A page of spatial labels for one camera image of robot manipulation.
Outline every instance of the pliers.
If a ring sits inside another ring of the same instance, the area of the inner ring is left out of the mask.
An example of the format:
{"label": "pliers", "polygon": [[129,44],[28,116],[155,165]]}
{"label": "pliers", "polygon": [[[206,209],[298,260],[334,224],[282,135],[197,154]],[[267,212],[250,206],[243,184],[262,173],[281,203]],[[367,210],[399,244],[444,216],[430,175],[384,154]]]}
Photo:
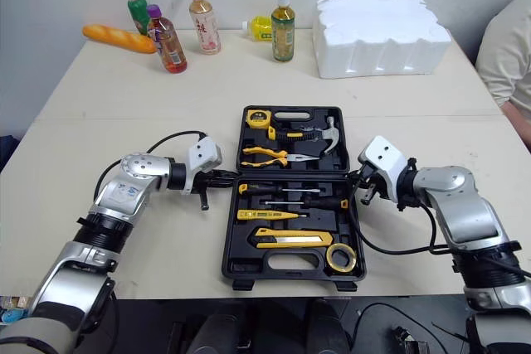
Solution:
{"label": "pliers", "polygon": [[300,153],[287,153],[286,151],[274,151],[272,149],[263,148],[263,147],[252,147],[252,148],[243,148],[242,151],[245,155],[251,155],[253,153],[263,153],[264,155],[269,155],[274,159],[270,161],[252,163],[252,162],[242,162],[242,166],[251,166],[251,167],[263,167],[269,166],[276,163],[279,163],[282,167],[287,166],[288,162],[306,162],[306,161],[317,161],[319,157],[311,157],[310,155],[303,155]]}

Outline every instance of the purple bottle cap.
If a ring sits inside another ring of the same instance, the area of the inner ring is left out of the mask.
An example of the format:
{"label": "purple bottle cap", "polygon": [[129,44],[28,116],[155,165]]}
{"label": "purple bottle cap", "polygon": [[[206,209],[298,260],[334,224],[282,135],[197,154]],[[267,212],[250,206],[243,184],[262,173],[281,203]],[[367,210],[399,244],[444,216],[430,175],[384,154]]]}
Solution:
{"label": "purple bottle cap", "polygon": [[163,15],[160,12],[160,8],[158,8],[157,4],[149,4],[146,7],[146,10],[147,10],[149,16],[152,17],[152,18],[161,17]]}

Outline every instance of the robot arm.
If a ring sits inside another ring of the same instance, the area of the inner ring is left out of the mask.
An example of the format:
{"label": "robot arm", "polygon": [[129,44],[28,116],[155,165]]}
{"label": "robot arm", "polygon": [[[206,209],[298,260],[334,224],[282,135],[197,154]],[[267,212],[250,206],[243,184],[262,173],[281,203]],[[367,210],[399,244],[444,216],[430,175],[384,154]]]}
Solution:
{"label": "robot arm", "polygon": [[480,312],[469,320],[470,338],[475,334],[482,347],[531,345],[531,284],[513,253],[520,245],[509,240],[492,205],[478,194],[472,173],[463,167],[416,170],[414,162],[380,136],[358,160],[363,165],[359,176],[369,176],[363,182],[368,188],[363,204],[379,192],[399,210],[421,203],[436,211],[454,271],[465,281],[467,302]]}
{"label": "robot arm", "polygon": [[133,153],[101,191],[73,241],[67,242],[33,296],[29,317],[0,333],[2,354],[72,352],[79,336],[94,330],[113,291],[120,252],[153,191],[204,190],[222,162],[219,147],[205,137],[188,150],[185,163]]}

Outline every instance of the beige shirt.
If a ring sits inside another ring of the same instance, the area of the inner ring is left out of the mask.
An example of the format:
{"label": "beige shirt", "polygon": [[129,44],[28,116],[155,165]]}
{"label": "beige shirt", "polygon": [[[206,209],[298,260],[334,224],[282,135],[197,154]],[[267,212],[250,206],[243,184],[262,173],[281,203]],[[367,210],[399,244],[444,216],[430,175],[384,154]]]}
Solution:
{"label": "beige shirt", "polygon": [[513,0],[487,26],[475,67],[502,105],[531,121],[531,0]]}

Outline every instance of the styrofoam box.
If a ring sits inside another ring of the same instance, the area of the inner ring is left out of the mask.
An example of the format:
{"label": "styrofoam box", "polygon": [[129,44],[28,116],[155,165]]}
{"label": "styrofoam box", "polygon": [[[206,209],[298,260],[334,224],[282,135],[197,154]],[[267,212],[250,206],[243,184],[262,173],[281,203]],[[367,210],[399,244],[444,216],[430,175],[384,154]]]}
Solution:
{"label": "styrofoam box", "polygon": [[430,74],[451,43],[423,0],[319,0],[313,38],[321,78]]}

